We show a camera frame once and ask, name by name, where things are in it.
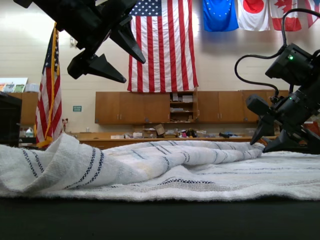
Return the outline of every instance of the folded cloth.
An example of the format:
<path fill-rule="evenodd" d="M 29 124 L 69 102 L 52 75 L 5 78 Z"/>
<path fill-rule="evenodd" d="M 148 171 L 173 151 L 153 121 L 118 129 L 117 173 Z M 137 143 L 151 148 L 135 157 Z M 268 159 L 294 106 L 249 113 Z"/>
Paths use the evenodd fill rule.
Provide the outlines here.
<path fill-rule="evenodd" d="M 319 156 L 241 142 L 155 141 L 99 150 L 63 134 L 46 151 L 0 145 L 0 197 L 147 201 L 320 200 Z"/>

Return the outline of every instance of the red maple leaf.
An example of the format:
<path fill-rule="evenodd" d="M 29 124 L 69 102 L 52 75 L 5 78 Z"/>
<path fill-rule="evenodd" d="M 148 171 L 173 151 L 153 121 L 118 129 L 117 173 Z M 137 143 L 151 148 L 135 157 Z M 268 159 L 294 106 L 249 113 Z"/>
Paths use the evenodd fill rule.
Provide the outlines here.
<path fill-rule="evenodd" d="M 285 14 L 286 12 L 288 12 L 289 10 L 292 9 L 292 1 L 293 0 L 278 0 L 276 2 L 275 6 L 277 6 L 278 9 L 284 6 L 282 11 Z"/>

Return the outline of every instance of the robotic arm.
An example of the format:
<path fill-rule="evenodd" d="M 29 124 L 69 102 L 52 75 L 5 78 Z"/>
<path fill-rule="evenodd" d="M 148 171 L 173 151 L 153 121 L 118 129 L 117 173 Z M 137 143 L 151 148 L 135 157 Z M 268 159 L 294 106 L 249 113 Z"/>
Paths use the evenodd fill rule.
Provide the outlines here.
<path fill-rule="evenodd" d="M 273 105 L 268 106 L 267 102 L 252 95 L 246 100 L 247 107 L 260 116 L 258 128 L 252 138 L 251 144 L 256 143 L 265 136 L 274 123 L 281 126 L 280 136 L 271 141 L 264 152 L 292 151 L 307 154 L 320 154 L 320 137 L 303 124 L 311 116 L 320 114 L 320 50 L 310 54 L 295 44 L 287 45 L 284 22 L 288 14 L 292 12 L 303 12 L 320 17 L 320 13 L 308 9 L 292 9 L 282 19 L 283 46 L 271 57 L 258 55 L 246 55 L 238 60 L 235 65 L 236 75 L 244 82 L 259 84 L 275 89 L 275 96 L 272 99 Z M 237 67 L 239 62 L 246 57 L 271 59 L 278 57 L 272 66 L 265 73 L 269 78 L 282 79 L 290 84 L 288 97 L 278 97 L 278 89 L 267 83 L 250 82 L 239 76 Z M 301 86 L 293 92 L 294 86 Z"/>
<path fill-rule="evenodd" d="M 58 31 L 66 30 L 78 41 L 77 47 L 85 49 L 68 66 L 68 73 L 78 79 L 92 74 L 125 83 L 126 79 L 106 59 L 97 56 L 101 44 L 109 37 L 133 56 L 145 63 L 131 31 L 129 15 L 137 0 L 108 0 L 96 6 L 95 0 L 14 0 L 28 8 L 32 2 L 57 22 Z"/>

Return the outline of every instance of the red circle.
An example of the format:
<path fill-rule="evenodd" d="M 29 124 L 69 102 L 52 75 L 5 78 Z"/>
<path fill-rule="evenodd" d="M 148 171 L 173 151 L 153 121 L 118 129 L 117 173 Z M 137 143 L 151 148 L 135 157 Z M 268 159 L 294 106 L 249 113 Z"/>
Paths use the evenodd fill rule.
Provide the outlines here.
<path fill-rule="evenodd" d="M 244 0 L 243 1 L 243 8 L 248 13 L 251 14 L 258 14 L 260 13 L 265 7 L 265 3 L 263 0 Z"/>

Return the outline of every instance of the hanging flag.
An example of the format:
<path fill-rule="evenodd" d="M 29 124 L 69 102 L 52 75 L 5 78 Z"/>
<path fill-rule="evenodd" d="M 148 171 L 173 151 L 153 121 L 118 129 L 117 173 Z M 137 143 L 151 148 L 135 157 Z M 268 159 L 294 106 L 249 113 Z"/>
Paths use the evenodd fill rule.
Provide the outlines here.
<path fill-rule="evenodd" d="M 59 32 L 54 26 L 42 70 L 35 113 L 36 143 L 47 147 L 62 132 L 62 101 L 59 66 Z"/>
<path fill-rule="evenodd" d="M 320 13 L 320 0 L 304 0 L 305 1 L 305 7 L 309 10 L 315 11 L 317 13 Z M 318 20 L 318 17 L 315 15 L 308 14 L 308 26 L 309 28 Z"/>
<path fill-rule="evenodd" d="M 291 9 L 298 8 L 298 0 L 269 0 L 273 27 L 277 31 L 282 29 L 282 17 Z M 297 12 L 290 13 L 284 22 L 284 29 L 288 32 L 301 30 L 301 23 Z"/>
<path fill-rule="evenodd" d="M 203 0 L 204 30 L 233 31 L 238 26 L 234 0 Z"/>
<path fill-rule="evenodd" d="M 238 0 L 239 28 L 249 31 L 267 31 L 269 14 L 267 0 Z"/>
<path fill-rule="evenodd" d="M 198 86 L 192 0 L 139 0 L 131 29 L 146 63 L 129 57 L 128 91 L 165 93 Z"/>

